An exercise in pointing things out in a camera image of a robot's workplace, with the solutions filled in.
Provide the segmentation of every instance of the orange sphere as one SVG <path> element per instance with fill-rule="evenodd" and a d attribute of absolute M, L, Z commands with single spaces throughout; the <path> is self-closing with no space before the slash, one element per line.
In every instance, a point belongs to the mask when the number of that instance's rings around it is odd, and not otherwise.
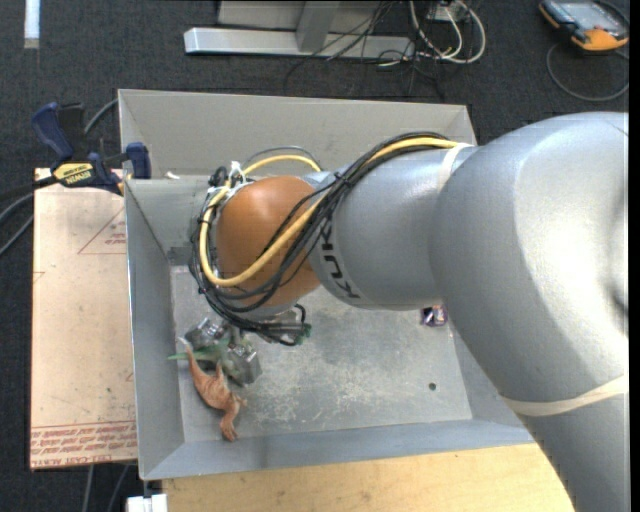
<path fill-rule="evenodd" d="M 293 207 L 313 191 L 311 185 L 295 176 L 263 178 L 239 190 L 222 209 L 216 226 L 218 269 L 222 277 L 234 277 L 249 268 L 263 253 Z M 308 206 L 307 203 L 299 208 L 287 227 L 295 222 Z M 259 272 L 239 287 L 251 290 L 272 277 L 280 268 L 290 246 L 291 243 L 287 242 Z M 281 283 L 288 281 L 305 254 L 303 251 L 296 258 L 284 273 Z M 309 261 L 305 261 L 296 276 L 279 288 L 265 306 L 295 302 L 319 284 Z M 259 297 L 246 299 L 244 303 L 251 304 Z"/>

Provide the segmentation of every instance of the orange device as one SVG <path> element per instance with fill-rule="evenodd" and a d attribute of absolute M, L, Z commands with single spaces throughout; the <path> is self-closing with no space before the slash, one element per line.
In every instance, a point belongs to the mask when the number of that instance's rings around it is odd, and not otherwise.
<path fill-rule="evenodd" d="M 538 7 L 554 28 L 567 32 L 571 42 L 587 53 L 608 53 L 629 41 L 623 20 L 596 2 L 544 0 Z"/>

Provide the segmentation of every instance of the yellow cable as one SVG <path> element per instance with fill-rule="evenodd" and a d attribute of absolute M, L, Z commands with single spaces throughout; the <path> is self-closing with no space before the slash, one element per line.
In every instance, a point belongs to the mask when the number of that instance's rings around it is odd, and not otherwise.
<path fill-rule="evenodd" d="M 262 160 L 259 160 L 258 162 L 256 162 L 255 164 L 251 164 L 249 167 L 247 167 L 246 169 L 243 170 L 244 174 L 249 174 L 250 172 L 255 171 L 256 169 L 259 169 L 260 167 L 273 163 L 273 162 L 280 162 L 282 160 L 297 160 L 298 162 L 303 162 L 305 164 L 307 164 L 309 167 L 311 167 L 313 170 L 315 171 L 322 171 L 322 169 L 320 169 L 320 166 L 318 166 L 317 163 L 315 163 L 313 160 L 311 160 L 311 158 L 307 158 L 306 156 L 301 156 L 301 155 L 276 155 L 276 156 L 270 156 L 268 158 L 263 158 Z"/>
<path fill-rule="evenodd" d="M 414 139 L 407 139 L 404 141 L 396 142 L 385 148 L 382 148 L 377 153 L 375 153 L 371 158 L 369 158 L 369 160 L 367 160 L 366 163 L 370 163 L 376 160 L 377 158 L 380 158 L 381 156 L 384 156 L 397 149 L 403 149 L 403 148 L 408 148 L 412 146 L 434 146 L 434 147 L 440 147 L 440 148 L 452 148 L 457 144 L 458 144 L 457 142 L 436 139 L 432 137 L 416 137 Z M 274 156 L 270 158 L 265 158 L 264 160 L 256 162 L 252 166 L 248 167 L 244 171 L 244 173 L 248 174 L 249 172 L 257 169 L 258 167 L 261 167 L 262 165 L 266 165 L 267 163 L 274 161 L 272 159 L 278 159 L 278 160 L 305 159 L 305 160 L 309 160 L 309 162 L 313 162 L 313 160 L 310 160 L 305 157 L 298 157 L 298 155 L 279 155 L 279 156 Z M 291 224 L 291 226 L 289 226 L 285 230 L 285 232 L 282 233 L 282 235 L 280 235 L 280 237 L 273 243 L 273 245 L 269 247 L 269 249 L 265 251 L 256 261 L 254 261 L 249 268 L 247 268 L 237 276 L 224 279 L 224 278 L 216 277 L 213 270 L 211 269 L 211 266 L 209 265 L 209 260 L 207 258 L 206 244 L 207 244 L 207 234 L 209 232 L 209 221 L 211 219 L 213 207 L 222 200 L 222 198 L 226 195 L 228 191 L 229 191 L 229 187 L 225 186 L 225 189 L 220 191 L 216 196 L 214 196 L 211 199 L 211 201 L 209 201 L 209 204 L 207 205 L 207 210 L 205 211 L 202 218 L 202 223 L 200 224 L 200 266 L 202 267 L 202 272 L 211 283 L 217 286 L 222 286 L 224 288 L 229 288 L 232 286 L 237 286 L 239 284 L 242 284 L 248 279 L 251 279 L 260 270 L 262 270 L 262 268 L 267 264 L 267 262 L 271 258 L 273 258 L 273 256 L 280 249 L 282 249 L 284 244 L 286 244 L 289 241 L 289 239 L 291 239 L 298 231 L 302 229 L 304 224 L 309 220 L 309 218 L 315 211 L 316 207 L 322 202 L 322 199 L 324 199 L 324 197 L 328 194 L 328 192 L 325 192 L 322 196 L 320 196 L 320 198 L 314 204 L 312 204 L 309 207 L 309 209 L 306 210 L 300 217 L 298 217 L 298 219 L 296 219 L 296 221 L 293 224 Z"/>

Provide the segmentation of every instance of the clamp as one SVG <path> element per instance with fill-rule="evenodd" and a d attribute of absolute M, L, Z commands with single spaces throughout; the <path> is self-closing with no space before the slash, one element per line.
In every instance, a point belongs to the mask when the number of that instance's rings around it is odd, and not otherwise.
<path fill-rule="evenodd" d="M 65 187 L 101 187 L 122 195 L 122 179 L 109 166 L 127 160 L 133 165 L 134 178 L 151 178 L 149 152 L 141 142 L 132 142 L 125 153 L 108 158 L 89 151 L 83 117 L 82 104 L 59 108 L 55 102 L 40 108 L 32 116 L 31 126 L 38 140 L 57 155 L 57 160 L 48 171 L 40 169 L 36 173 L 35 186 L 60 183 Z"/>

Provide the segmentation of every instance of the wooden board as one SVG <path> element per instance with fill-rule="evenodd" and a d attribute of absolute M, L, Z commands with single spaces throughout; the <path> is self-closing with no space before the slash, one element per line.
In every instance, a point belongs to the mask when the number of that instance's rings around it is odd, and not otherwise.
<path fill-rule="evenodd" d="M 123 198 L 36 190 L 29 463 L 137 457 Z"/>
<path fill-rule="evenodd" d="M 538 445 L 162 482 L 171 512 L 571 512 Z"/>

